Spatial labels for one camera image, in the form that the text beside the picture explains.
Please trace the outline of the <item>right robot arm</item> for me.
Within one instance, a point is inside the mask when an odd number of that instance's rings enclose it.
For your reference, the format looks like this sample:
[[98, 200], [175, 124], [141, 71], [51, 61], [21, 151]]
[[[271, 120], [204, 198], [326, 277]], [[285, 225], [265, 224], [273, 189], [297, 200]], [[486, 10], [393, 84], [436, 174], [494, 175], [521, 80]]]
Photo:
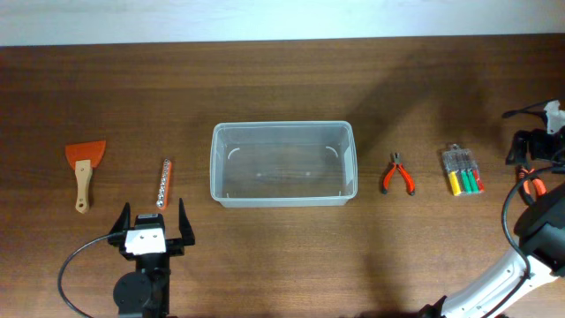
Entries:
[[564, 185], [549, 191], [539, 178], [564, 172], [563, 101], [558, 97], [502, 115], [537, 116], [545, 126], [517, 132], [506, 158], [517, 172], [501, 212], [509, 250], [467, 287], [424, 306], [417, 317], [502, 317], [527, 293], [564, 277]]

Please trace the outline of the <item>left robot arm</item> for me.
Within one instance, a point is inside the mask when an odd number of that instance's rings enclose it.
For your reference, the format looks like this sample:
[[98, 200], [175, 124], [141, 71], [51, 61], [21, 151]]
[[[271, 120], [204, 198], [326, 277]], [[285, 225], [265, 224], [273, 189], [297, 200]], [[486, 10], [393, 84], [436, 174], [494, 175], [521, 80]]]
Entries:
[[178, 238], [167, 238], [161, 214], [138, 215], [124, 208], [109, 231], [108, 243], [135, 270], [118, 279], [113, 299], [120, 317], [166, 317], [170, 313], [170, 259], [183, 256], [195, 244], [195, 235], [182, 201], [178, 207]]

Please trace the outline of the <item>orange-black long nose pliers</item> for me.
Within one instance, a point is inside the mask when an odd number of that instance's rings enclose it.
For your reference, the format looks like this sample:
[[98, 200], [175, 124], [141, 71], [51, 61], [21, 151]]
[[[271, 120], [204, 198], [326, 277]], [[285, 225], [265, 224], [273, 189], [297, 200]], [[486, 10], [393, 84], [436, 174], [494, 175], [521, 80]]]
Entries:
[[[530, 176], [536, 170], [529, 164], [519, 165], [517, 168], [517, 179], [522, 180]], [[547, 193], [546, 184], [539, 178], [525, 180], [522, 187], [518, 190], [524, 203], [531, 206], [536, 199]]]

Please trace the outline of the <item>precision screwdriver set case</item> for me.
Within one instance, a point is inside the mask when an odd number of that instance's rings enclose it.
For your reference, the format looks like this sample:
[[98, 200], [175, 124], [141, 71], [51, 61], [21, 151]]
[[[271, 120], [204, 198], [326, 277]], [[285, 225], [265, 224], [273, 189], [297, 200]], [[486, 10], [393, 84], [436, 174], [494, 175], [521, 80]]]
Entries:
[[444, 170], [455, 197], [476, 195], [485, 191], [477, 161], [468, 148], [451, 144], [441, 155]]

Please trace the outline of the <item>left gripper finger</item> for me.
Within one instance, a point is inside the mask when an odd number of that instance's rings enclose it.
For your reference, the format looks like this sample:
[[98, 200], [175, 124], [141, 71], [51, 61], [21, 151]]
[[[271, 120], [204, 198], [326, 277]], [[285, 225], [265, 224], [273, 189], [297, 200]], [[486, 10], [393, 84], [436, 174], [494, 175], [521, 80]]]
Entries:
[[195, 240], [195, 235], [185, 211], [185, 205], [182, 198], [179, 199], [178, 209], [178, 227], [182, 240]]
[[110, 230], [110, 234], [115, 234], [119, 232], [128, 231], [131, 224], [131, 206], [129, 202], [126, 202], [122, 212], [120, 213], [118, 219], [115, 221], [114, 225]]

